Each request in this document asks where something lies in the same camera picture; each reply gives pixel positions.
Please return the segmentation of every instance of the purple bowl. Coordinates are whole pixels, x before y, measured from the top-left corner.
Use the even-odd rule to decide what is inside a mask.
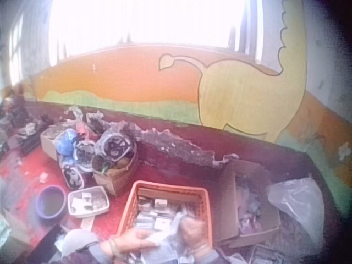
[[[61,215],[66,206],[67,197],[59,185],[49,185],[37,197],[36,211],[43,219],[54,219]]]

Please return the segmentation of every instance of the yellow dinosaur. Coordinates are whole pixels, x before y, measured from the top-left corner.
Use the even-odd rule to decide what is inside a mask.
[[[301,0],[284,0],[279,51],[281,73],[270,74],[255,63],[226,59],[205,66],[197,59],[163,55],[159,69],[174,61],[188,62],[202,73],[199,82],[199,114],[203,125],[230,126],[251,135],[265,135],[275,142],[289,124],[303,98],[306,84],[306,38]]]

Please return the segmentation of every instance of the hand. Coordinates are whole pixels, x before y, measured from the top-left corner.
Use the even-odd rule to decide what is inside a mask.
[[[145,248],[153,248],[157,246],[154,242],[145,240],[154,232],[144,229],[129,229],[126,233],[118,238],[114,238],[114,242],[121,253],[128,253]]]
[[[181,235],[186,245],[192,250],[207,244],[203,221],[190,217],[183,218],[181,221]]]

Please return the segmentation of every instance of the white tray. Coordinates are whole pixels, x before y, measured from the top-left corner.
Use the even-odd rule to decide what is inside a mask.
[[[82,199],[82,193],[92,193],[92,194],[102,193],[104,195],[104,198],[106,199],[107,206],[105,206],[103,208],[99,208],[98,210],[87,211],[87,213],[74,212],[73,208],[71,207],[73,198]],[[106,194],[104,187],[95,186],[95,187],[90,187],[90,188],[70,192],[67,197],[67,207],[68,207],[68,212],[70,215],[75,216],[77,218],[85,218],[85,217],[101,215],[102,213],[108,212],[110,209],[110,201],[109,201],[108,195]]]

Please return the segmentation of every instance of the cardboard lid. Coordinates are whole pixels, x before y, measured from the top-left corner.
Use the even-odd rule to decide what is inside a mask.
[[[219,177],[218,197],[213,210],[214,240],[219,242],[238,235],[235,163],[230,161]]]

